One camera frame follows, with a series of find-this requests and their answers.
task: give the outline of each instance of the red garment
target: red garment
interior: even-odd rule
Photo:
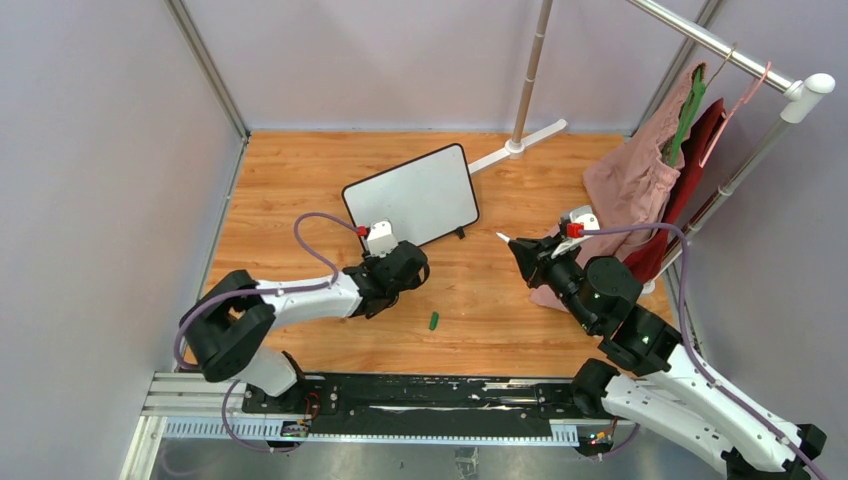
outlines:
[[[721,126],[723,116],[724,99],[720,98],[710,105],[701,118],[692,125],[689,139],[681,145],[685,165],[669,195],[663,222],[674,223],[683,213],[683,208],[704,175],[703,167],[698,164],[706,152],[710,139]],[[624,264],[630,268],[633,276],[643,284],[651,281],[662,268],[662,258],[668,246],[668,233],[668,230],[658,231],[644,247],[624,259]]]

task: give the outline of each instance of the wooden table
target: wooden table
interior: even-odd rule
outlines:
[[[458,142],[468,161],[503,146],[507,136],[479,133],[256,133],[251,137],[209,276],[231,270],[286,281],[326,275],[292,235],[298,215],[321,211],[349,220],[345,185]],[[573,376],[598,340],[566,313],[536,306],[515,260],[495,232],[541,237],[560,212],[589,203],[582,172],[621,144],[619,136],[559,135],[473,177],[480,220],[467,237],[424,247],[429,281],[404,292],[372,319],[327,318],[274,331],[266,345],[291,353],[304,370],[462,375]],[[302,225],[304,239],[338,266],[358,264],[361,247],[322,219]],[[669,320],[664,288],[642,304]],[[430,316],[441,318],[435,331]]]

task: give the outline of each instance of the green hanger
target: green hanger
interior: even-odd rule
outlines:
[[[664,156],[671,154],[671,157],[666,162],[670,167],[674,167],[674,163],[677,161],[677,154],[680,152],[680,145],[683,143],[683,137],[692,127],[692,123],[695,120],[695,114],[698,113],[698,107],[701,105],[701,100],[704,98],[704,93],[706,93],[706,91],[707,86],[703,82],[703,67],[698,67],[692,78],[692,90],[689,91],[689,96],[686,97],[686,102],[683,104],[683,108],[680,112],[680,121],[677,125],[677,132],[674,134],[674,138],[671,142],[671,148],[670,150],[668,149],[669,145],[666,147],[666,154]]]

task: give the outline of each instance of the red connector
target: red connector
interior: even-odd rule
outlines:
[[[569,223],[565,226],[565,234],[568,238],[581,238],[583,234],[581,231],[583,230],[582,223]]]

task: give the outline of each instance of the whiteboard stand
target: whiteboard stand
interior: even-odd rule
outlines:
[[[352,183],[342,190],[342,199],[354,225],[388,220],[398,241],[417,246],[450,233],[463,238],[463,229],[480,218],[458,143]]]
[[[515,128],[512,130],[512,137],[506,141],[504,148],[492,152],[469,165],[468,171],[471,174],[491,167],[507,158],[521,158],[524,155],[524,150],[528,147],[556,135],[568,125],[568,122],[559,119],[553,125],[548,125],[524,138],[521,137],[524,134],[524,124],[527,121],[527,111],[530,108],[533,85],[536,83],[536,69],[539,67],[539,57],[542,55],[542,44],[545,42],[545,30],[548,28],[548,18],[551,16],[552,5],[553,0],[544,0],[542,2],[542,11],[539,12],[539,22],[536,24],[536,37],[533,39],[533,49],[530,51],[530,63],[527,65],[527,76],[524,78],[524,89],[521,91],[521,102],[518,105],[518,115],[515,117]]]

